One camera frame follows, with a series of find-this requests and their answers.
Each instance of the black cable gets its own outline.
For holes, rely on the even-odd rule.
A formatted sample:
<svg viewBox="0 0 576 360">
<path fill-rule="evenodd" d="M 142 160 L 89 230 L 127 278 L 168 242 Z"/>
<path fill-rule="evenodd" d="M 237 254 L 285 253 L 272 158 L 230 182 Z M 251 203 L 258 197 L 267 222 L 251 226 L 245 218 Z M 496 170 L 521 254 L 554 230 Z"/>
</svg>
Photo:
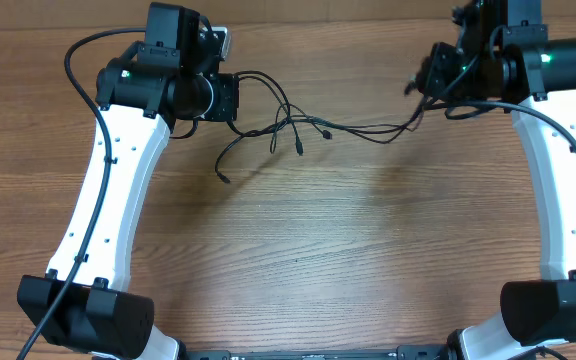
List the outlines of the black cable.
<svg viewBox="0 0 576 360">
<path fill-rule="evenodd" d="M 558 353 L 557 351 L 547 348 L 545 346 L 537 346 L 536 348 L 527 351 L 519 356 L 516 356 L 514 358 L 512 358 L 511 360 L 524 360 L 524 359 L 530 359 L 532 356 L 535 355 L 541 355 L 541 357 L 546 357 L 546 355 L 550 355 L 552 357 L 554 357 L 555 359 L 559 359 L 559 360 L 568 360 L 565 356 L 561 355 L 560 353 Z"/>
<path fill-rule="evenodd" d="M 568 142 L 571 145 L 570 151 L 576 153 L 576 139 L 574 138 L 574 136 L 572 136 L 572 134 L 570 134 L 570 132 L 568 132 L 568 130 L 566 130 L 563 126 L 558 124 L 555 120 L 548 117 L 547 115 L 525 106 L 500 101 L 469 100 L 469 101 L 460 101 L 457 103 L 444 103 L 438 105 L 431 105 L 428 106 L 426 110 L 438 110 L 438 109 L 458 108 L 458 107 L 474 107 L 478 109 L 489 109 L 489 110 L 493 108 L 501 108 L 531 115 L 537 119 L 544 121 L 545 123 L 553 127 L 557 132 L 562 134 L 563 137 L 566 138 L 566 140 L 568 140 Z"/>
<path fill-rule="evenodd" d="M 457 52 L 459 54 L 464 53 L 463 43 L 464 43 L 464 36 L 466 35 L 467 31 L 468 31 L 468 22 L 464 20 L 461 24 L 461 31 L 459 32 L 459 38 L 457 38 L 457 44 L 455 45 L 455 47 L 457 48 Z"/>
<path fill-rule="evenodd" d="M 318 118 L 315 116 L 308 115 L 303 110 L 301 110 L 299 107 L 291 104 L 288 101 L 288 97 L 286 96 L 286 93 L 284 92 L 283 88 L 279 85 L 279 83 L 277 83 L 277 81 L 275 81 L 268 74 L 263 73 L 261 71 L 255 71 L 255 70 L 240 71 L 238 73 L 235 73 L 234 76 L 237 78 L 238 81 L 244 81 L 244 80 L 250 79 L 250 80 L 256 80 L 258 82 L 261 82 L 263 85 L 265 85 L 268 88 L 268 90 L 273 94 L 273 96 L 275 97 L 277 102 L 279 103 L 279 108 L 277 109 L 277 112 L 275 114 L 274 123 L 267 126 L 264 129 L 261 129 L 261 130 L 251 130 L 248 132 L 242 132 L 241 130 L 239 130 L 235 126 L 235 124 L 232 121 L 226 121 L 226 123 L 228 124 L 230 129 L 235 134 L 237 134 L 238 137 L 236 139 L 234 139 L 230 144 L 228 144 L 228 146 L 226 146 L 226 148 L 217 157 L 217 160 L 215 161 L 215 173 L 223 182 L 229 183 L 230 180 L 225 175 L 223 175 L 223 173 L 221 173 L 219 171 L 219 164 L 220 164 L 221 160 L 223 159 L 223 157 L 226 155 L 226 153 L 228 151 L 230 151 L 236 144 L 238 144 L 244 138 L 258 137 L 258 136 L 263 136 L 263 135 L 268 135 L 268 134 L 272 134 L 272 138 L 270 141 L 270 152 L 274 153 L 276 150 L 276 147 L 277 147 L 278 134 L 287 125 L 290 125 L 293 128 L 293 131 L 295 133 L 295 146 L 297 148 L 297 153 L 299 155 L 302 155 L 303 154 L 303 145 L 301 144 L 301 140 L 299 139 L 299 134 L 297 132 L 296 123 L 306 123 L 306 124 L 313 126 L 315 128 L 315 130 L 317 130 L 324 137 L 324 139 L 328 139 L 328 140 L 332 139 L 332 134 L 330 133 L 330 131 L 322 130 L 320 127 L 327 127 L 330 129 L 345 131 L 349 134 L 355 135 L 359 138 L 362 138 L 364 140 L 374 142 L 377 144 L 389 144 L 389 143 L 393 142 L 394 140 L 396 140 L 404 131 L 406 131 L 406 130 L 411 131 L 411 132 L 415 131 L 419 127 L 419 124 L 421 123 L 421 121 L 423 120 L 423 114 L 424 114 L 425 106 L 427 106 L 428 104 L 435 103 L 439 99 L 446 96 L 450 91 L 452 91 L 461 81 L 463 81 L 463 79 L 466 77 L 466 75 L 475 66 L 477 61 L 478 61 L 478 57 L 473 58 L 470 61 L 470 63 L 468 64 L 468 66 L 464 68 L 464 71 L 461 74 L 459 74 L 459 76 L 450 85 L 448 85 L 448 87 L 441 93 L 440 96 L 432 99 L 431 102 L 428 102 L 428 97 L 423 97 L 421 99 L 421 101 L 419 102 L 419 104 L 417 105 L 417 108 L 415 109 L 415 112 L 413 113 L 413 115 L 410 117 L 410 119 L 407 122 L 405 122 L 402 125 L 376 124 L 376 125 L 363 125 L 363 126 L 345 126 L 345 125 L 335 124 L 335 123 L 332 123 L 330 121 L 327 121 L 327 120 L 324 120 L 324 119 L 321 119 L 321 118 Z M 300 113 L 300 115 L 293 115 L 291 112 L 291 109 L 296 109 Z M 279 114 L 282 110 L 286 114 L 286 117 L 283 118 L 282 120 L 280 120 Z M 415 123 L 415 121 L 417 121 L 417 123 L 415 124 L 414 127 L 411 127 L 411 125 L 413 123 Z M 380 128 L 380 127 L 381 128 L 387 128 L 387 129 L 365 130 L 365 129 Z M 383 134 L 394 134 L 394 135 L 388 139 L 385 139 L 385 140 L 379 140 L 379 139 L 375 139 L 375 138 L 370 137 L 370 135 L 383 135 Z"/>
<path fill-rule="evenodd" d="M 497 60 L 497 56 L 495 56 L 495 41 L 497 41 L 499 31 L 505 28 L 506 25 L 499 25 L 490 33 L 490 38 L 488 39 L 488 55 L 493 60 Z"/>
<path fill-rule="evenodd" d="M 459 115 L 452 115 L 452 112 L 456 110 L 455 108 L 448 108 L 446 109 L 446 111 L 444 111 L 444 115 L 446 116 L 446 119 L 448 120 L 466 120 L 466 119 L 472 119 L 474 117 L 477 117 L 479 115 L 482 114 L 486 114 L 491 112 L 492 110 L 495 110 L 495 108 L 489 108 L 489 109 L 477 109 L 475 111 L 471 111 L 469 113 L 465 113 L 465 114 L 459 114 Z"/>
<path fill-rule="evenodd" d="M 195 135 L 197 129 L 199 128 L 199 120 L 195 119 L 192 121 L 192 128 L 188 131 L 185 135 L 181 136 L 171 136 L 170 138 L 173 140 L 181 140 L 181 139 L 188 139 L 189 137 Z"/>
<path fill-rule="evenodd" d="M 101 179 L 101 186 L 99 189 L 99 195 L 97 196 L 97 201 L 95 203 L 95 207 L 94 207 L 94 210 L 92 212 L 92 216 L 90 218 L 90 223 L 88 223 L 88 228 L 86 229 L 86 233 L 84 234 L 83 240 L 81 242 L 81 246 L 79 247 L 79 252 L 77 253 L 77 256 L 75 257 L 75 262 L 74 262 L 72 268 L 70 269 L 70 273 L 68 274 L 68 277 L 64 281 L 64 284 L 63 284 L 61 290 L 59 290 L 59 293 L 57 293 L 57 296 L 55 297 L 52 304 L 50 304 L 50 307 L 48 308 L 48 310 L 44 314 L 44 317 L 41 319 L 41 321 L 39 321 L 39 324 L 37 324 L 37 326 L 35 327 L 35 330 L 32 332 L 32 334 L 30 335 L 30 337 L 28 338 L 28 340 L 24 344 L 21 351 L 19 351 L 19 355 L 17 355 L 17 360 L 23 360 L 26 358 L 26 355 L 28 355 L 28 352 L 30 352 L 30 348 L 32 347 L 32 345 L 35 343 L 35 341 L 39 337 L 39 334 L 41 334 L 41 331 L 46 326 L 46 323 L 48 322 L 48 320 L 52 317 L 52 315 L 55 313 L 55 311 L 59 307 L 59 304 L 61 303 L 64 295 L 66 294 L 66 292 L 68 290 L 68 287 L 74 281 L 75 276 L 77 275 L 77 271 L 79 270 L 79 267 L 81 266 L 81 263 L 84 260 L 84 256 L 86 255 L 86 250 L 88 248 L 88 244 L 90 243 L 90 238 L 92 236 L 92 232 L 95 229 L 95 225 L 97 224 L 97 219 L 99 218 L 99 213 L 101 212 L 101 206 L 103 205 L 104 197 L 106 196 L 106 190 L 108 189 L 108 180 L 110 179 L 110 167 L 112 164 L 112 146 L 111 146 L 111 141 L 110 141 L 110 134 L 108 133 L 108 127 L 106 126 L 106 122 L 104 121 L 104 118 L 101 115 L 101 112 L 99 111 L 99 109 L 97 109 L 97 105 L 88 96 L 88 94 L 86 94 L 86 92 L 81 87 L 79 82 L 75 79 L 75 76 L 73 75 L 72 70 L 70 68 L 70 59 L 72 57 L 72 54 L 79 47 L 81 47 L 82 45 L 87 44 L 91 41 L 97 40 L 99 38 L 111 36 L 111 35 L 116 35 L 116 34 L 126 34 L 126 33 L 145 32 L 145 31 L 146 31 L 146 29 L 144 29 L 144 28 L 125 28 L 125 29 L 115 29 L 115 30 L 103 31 L 103 32 L 88 36 L 87 38 L 84 38 L 82 40 L 77 41 L 66 52 L 66 56 L 64 58 L 64 69 L 66 70 L 66 75 L 68 76 L 68 79 L 70 80 L 72 85 L 75 87 L 75 90 L 77 90 L 77 92 L 84 99 L 84 101 L 86 102 L 88 107 L 90 107 L 90 110 L 92 110 L 92 112 L 95 114 L 95 118 L 97 119 L 97 122 L 99 123 L 99 128 L 100 128 L 101 133 L 102 133 L 103 138 L 104 138 L 104 143 L 105 143 L 104 145 L 105 145 L 105 149 L 106 149 L 106 156 L 104 159 L 104 161 L 105 161 L 104 172 L 103 172 L 102 179 Z"/>
</svg>

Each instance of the wooden table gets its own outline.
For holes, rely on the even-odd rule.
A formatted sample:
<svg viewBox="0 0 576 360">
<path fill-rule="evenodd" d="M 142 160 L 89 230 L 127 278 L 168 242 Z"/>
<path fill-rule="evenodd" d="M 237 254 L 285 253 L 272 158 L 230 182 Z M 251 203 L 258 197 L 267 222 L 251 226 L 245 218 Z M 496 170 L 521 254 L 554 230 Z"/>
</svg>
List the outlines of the wooden table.
<svg viewBox="0 0 576 360">
<path fill-rule="evenodd" d="M 548 19 L 553 38 L 576 18 Z M 224 71 L 274 76 L 310 114 L 343 124 L 402 122 L 410 74 L 447 20 L 239 25 Z M 32 330 L 16 304 L 23 274 L 43 274 L 72 214 L 94 128 L 63 73 L 70 44 L 93 30 L 0 32 L 0 359 Z M 136 36 L 87 45 L 74 71 L 94 79 Z M 272 121 L 266 89 L 241 89 L 241 128 Z M 179 132 L 188 124 L 179 124 Z M 392 348 L 443 342 L 498 310 L 502 285 L 539 277 L 528 164 L 501 112 L 451 123 L 427 114 L 389 146 L 343 133 L 285 131 L 246 140 L 213 173 L 234 135 L 201 124 L 157 165 L 137 229 L 132 287 L 156 323 L 190 349 Z M 75 359 L 41 340 L 34 359 Z M 576 359 L 576 345 L 563 349 Z"/>
</svg>

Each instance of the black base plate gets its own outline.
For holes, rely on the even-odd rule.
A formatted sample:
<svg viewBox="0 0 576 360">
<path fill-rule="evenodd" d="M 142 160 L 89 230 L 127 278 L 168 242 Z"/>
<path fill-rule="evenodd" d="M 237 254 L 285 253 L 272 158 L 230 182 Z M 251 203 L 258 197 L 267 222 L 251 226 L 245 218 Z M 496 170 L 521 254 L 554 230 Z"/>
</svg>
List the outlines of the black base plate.
<svg viewBox="0 0 576 360">
<path fill-rule="evenodd" d="M 403 345 L 392 350 L 355 351 L 273 351 L 229 353 L 228 351 L 188 352 L 189 360 L 438 360 L 445 345 Z"/>
</svg>

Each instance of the robotic arm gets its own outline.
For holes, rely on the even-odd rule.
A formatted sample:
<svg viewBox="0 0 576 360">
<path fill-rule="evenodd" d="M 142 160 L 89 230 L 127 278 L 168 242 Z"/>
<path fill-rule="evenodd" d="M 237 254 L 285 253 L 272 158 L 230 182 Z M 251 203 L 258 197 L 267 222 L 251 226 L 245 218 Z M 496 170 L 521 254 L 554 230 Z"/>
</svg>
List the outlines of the robotic arm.
<svg viewBox="0 0 576 360">
<path fill-rule="evenodd" d="M 233 75 L 219 74 L 230 47 L 226 28 L 211 27 L 192 10 L 153 3 L 145 33 L 144 42 L 131 45 L 99 73 L 96 102 L 103 121 L 72 220 L 46 276 L 24 276 L 17 301 L 35 325 L 47 317 L 39 330 L 51 344 L 103 358 L 187 359 L 182 343 L 153 326 L 153 301 L 126 292 L 132 244 L 148 183 L 175 121 L 191 120 L 196 128 L 199 120 L 235 120 L 238 84 Z M 104 184 L 107 163 L 111 171 Z M 78 258 L 104 186 L 97 225 Z M 56 307 L 52 316 L 51 307 Z"/>
<path fill-rule="evenodd" d="M 576 341 L 576 39 L 548 39 L 540 0 L 477 0 L 453 21 L 457 46 L 435 44 L 413 86 L 441 97 L 429 109 L 446 108 L 449 119 L 512 113 L 537 199 L 542 280 L 506 284 L 501 311 L 451 335 L 442 359 L 510 359 Z M 452 115 L 462 106 L 479 110 Z"/>
</svg>

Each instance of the wood grain surface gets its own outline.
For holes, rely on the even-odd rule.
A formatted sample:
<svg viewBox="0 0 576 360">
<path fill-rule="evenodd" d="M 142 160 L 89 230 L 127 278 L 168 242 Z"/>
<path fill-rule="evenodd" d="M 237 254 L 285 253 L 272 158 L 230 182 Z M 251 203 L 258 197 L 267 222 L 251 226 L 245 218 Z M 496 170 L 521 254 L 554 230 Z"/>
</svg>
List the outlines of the wood grain surface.
<svg viewBox="0 0 576 360">
<path fill-rule="evenodd" d="M 576 18 L 550 18 L 554 38 Z M 343 124 L 402 122 L 403 88 L 449 21 L 239 25 L 223 70 L 274 76 L 291 102 Z M 23 274 L 41 275 L 59 245 L 87 167 L 94 122 L 63 73 L 92 30 L 0 32 L 0 359 L 32 330 L 16 304 Z M 136 36 L 99 40 L 73 68 L 97 72 Z M 265 88 L 243 84 L 240 128 L 270 123 Z M 179 132 L 188 124 L 179 124 Z M 510 117 L 449 122 L 428 113 L 389 146 L 304 127 L 278 151 L 201 124 L 157 165 L 135 238 L 131 292 L 152 297 L 156 324 L 193 350 L 393 348 L 443 342 L 499 306 L 502 285 L 539 277 L 528 163 Z M 576 345 L 563 349 L 576 359 Z M 85 359 L 46 344 L 32 359 Z"/>
<path fill-rule="evenodd" d="M 142 25 L 152 0 L 0 0 L 1 29 Z M 215 23 L 449 19 L 469 0 L 165 0 Z M 576 16 L 576 1 L 544 0 L 547 16 Z"/>
</svg>

